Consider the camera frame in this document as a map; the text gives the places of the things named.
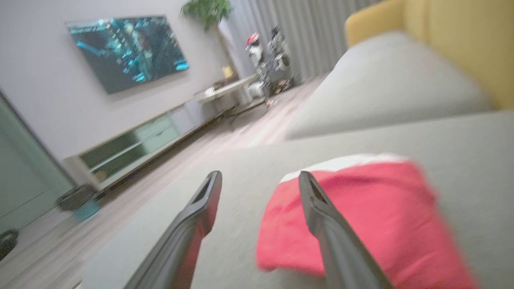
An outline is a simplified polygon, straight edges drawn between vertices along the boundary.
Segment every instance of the red towel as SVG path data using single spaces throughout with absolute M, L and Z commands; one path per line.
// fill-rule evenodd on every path
M 328 170 L 319 165 L 309 171 L 396 288 L 476 288 L 415 164 L 337 166 L 332 161 Z M 318 240 L 305 223 L 298 174 L 286 176 L 269 200 L 256 261 L 264 270 L 324 276 Z

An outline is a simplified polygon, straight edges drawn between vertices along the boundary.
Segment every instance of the television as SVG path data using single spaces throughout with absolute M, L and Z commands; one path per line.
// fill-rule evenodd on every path
M 109 94 L 189 68 L 165 16 L 66 26 Z

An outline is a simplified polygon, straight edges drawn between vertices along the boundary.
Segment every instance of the potted plant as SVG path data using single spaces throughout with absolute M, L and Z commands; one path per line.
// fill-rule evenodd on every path
M 216 33 L 223 52 L 227 56 L 229 65 L 232 68 L 235 77 L 238 78 L 237 72 L 235 71 L 234 61 L 230 56 L 227 47 L 227 42 L 218 27 L 218 24 L 223 18 L 228 19 L 231 11 L 232 4 L 230 4 L 228 0 L 190 0 L 184 4 L 180 10 L 183 15 L 200 22 L 204 27 L 205 32 L 213 30 L 214 33 Z

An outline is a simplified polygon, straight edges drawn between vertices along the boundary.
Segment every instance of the white fabric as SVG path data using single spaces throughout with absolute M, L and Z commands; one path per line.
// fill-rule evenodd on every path
M 392 153 L 382 153 L 382 154 L 357 154 L 357 155 L 347 155 L 342 157 L 336 157 L 333 159 L 329 159 L 324 162 L 320 162 L 319 164 L 315 164 L 309 166 L 307 168 L 298 170 L 296 172 L 286 174 L 280 182 L 287 182 L 288 180 L 292 180 L 297 178 L 300 175 L 301 171 L 313 172 L 313 171 L 325 171 L 325 172 L 337 172 L 342 169 L 364 166 L 369 164 L 378 164 L 380 162 L 404 162 L 408 161 L 409 158 L 392 154 Z
M 294 139 L 488 110 L 475 81 L 395 31 L 345 53 L 286 133 Z

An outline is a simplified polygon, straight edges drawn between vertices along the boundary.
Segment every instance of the white wall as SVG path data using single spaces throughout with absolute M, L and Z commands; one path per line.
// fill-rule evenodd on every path
M 213 34 L 180 16 L 186 0 L 6 0 L 0 4 L 0 89 L 47 149 L 63 158 L 180 105 L 223 77 Z M 165 14 L 190 69 L 108 95 L 64 25 Z

